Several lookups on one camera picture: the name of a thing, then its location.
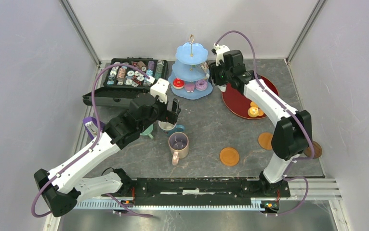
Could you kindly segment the yellow mousse cake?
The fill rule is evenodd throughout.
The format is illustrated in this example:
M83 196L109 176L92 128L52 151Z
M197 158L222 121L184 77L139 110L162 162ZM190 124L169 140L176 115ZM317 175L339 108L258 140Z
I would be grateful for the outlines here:
M260 115L260 109L258 107L250 107L248 109L248 116L255 118L258 117Z

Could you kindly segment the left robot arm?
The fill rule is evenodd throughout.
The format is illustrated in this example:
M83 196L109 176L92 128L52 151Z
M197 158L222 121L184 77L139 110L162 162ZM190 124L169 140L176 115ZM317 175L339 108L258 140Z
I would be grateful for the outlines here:
M159 96L139 94L129 108L112 118L96 138L70 159L49 171L39 169L34 174L39 192L32 203L32 214L39 197L46 202L49 213L61 217L79 202L107 193L126 196L132 184L123 170L85 180L84 176L113 154L121 151L156 121L176 123L181 112L179 100L174 98L172 109Z

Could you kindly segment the blue three-tier cake stand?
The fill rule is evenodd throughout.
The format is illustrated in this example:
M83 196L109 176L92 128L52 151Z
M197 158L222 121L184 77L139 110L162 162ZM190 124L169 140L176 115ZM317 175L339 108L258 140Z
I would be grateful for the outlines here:
M205 73L199 65L204 61L208 61L208 51L201 44L195 42L194 35L191 34L188 42L177 48L175 57L176 60L171 67L172 72L168 78L173 94L188 100L197 100L211 94L213 86L205 78ZM204 91L195 89L193 93L187 93L184 87L182 89L175 89L172 86L175 78L179 78L185 83L195 83L200 79L205 79L208 82L208 88Z

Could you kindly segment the purple sprinkled donut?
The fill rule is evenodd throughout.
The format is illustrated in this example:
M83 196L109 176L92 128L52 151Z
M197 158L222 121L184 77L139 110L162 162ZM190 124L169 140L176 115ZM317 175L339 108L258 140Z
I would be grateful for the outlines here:
M208 82L205 79L200 79L198 81L195 82L195 88L198 91L204 91L208 88Z

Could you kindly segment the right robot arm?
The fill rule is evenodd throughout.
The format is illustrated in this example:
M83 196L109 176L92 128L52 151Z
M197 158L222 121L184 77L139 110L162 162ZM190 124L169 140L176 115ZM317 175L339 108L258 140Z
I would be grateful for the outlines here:
M260 173L259 192L273 195L281 187L290 165L301 159L300 154L312 147L311 115L306 110L298 111L273 93L258 77L256 70L246 70L244 58L239 50L226 46L212 49L215 62L210 63L210 77L222 91L227 86L256 103L274 125L271 140L273 156Z

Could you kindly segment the red frosted donut cake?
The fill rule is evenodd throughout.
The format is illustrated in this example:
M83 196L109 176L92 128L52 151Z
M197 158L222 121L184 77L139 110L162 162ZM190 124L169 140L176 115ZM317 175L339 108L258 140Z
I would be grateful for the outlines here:
M175 78L172 82L172 86L175 89L182 89L185 86L185 82L179 78Z

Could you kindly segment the pink mousse cake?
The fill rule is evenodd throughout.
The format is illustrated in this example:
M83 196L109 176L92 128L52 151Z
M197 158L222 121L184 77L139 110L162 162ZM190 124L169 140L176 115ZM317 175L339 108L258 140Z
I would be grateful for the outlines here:
M185 83L184 89L187 93L193 93L195 90L195 83L194 82Z

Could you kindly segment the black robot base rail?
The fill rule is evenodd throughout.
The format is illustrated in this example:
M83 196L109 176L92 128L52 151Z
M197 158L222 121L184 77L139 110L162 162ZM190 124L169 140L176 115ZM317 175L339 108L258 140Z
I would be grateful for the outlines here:
M68 193L47 191L53 214L74 208L118 209L115 198L132 209L157 210L261 210L281 200L333 200L341 193L333 179L283 180L266 186L249 178L136 178L111 174L82 179Z

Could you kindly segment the white chocolate drizzled donut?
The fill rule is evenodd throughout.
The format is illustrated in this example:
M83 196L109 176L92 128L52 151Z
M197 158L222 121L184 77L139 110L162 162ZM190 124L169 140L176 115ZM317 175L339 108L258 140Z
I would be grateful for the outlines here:
M204 61L199 64L200 68L203 70L203 72L207 75L209 73L209 65L207 61Z

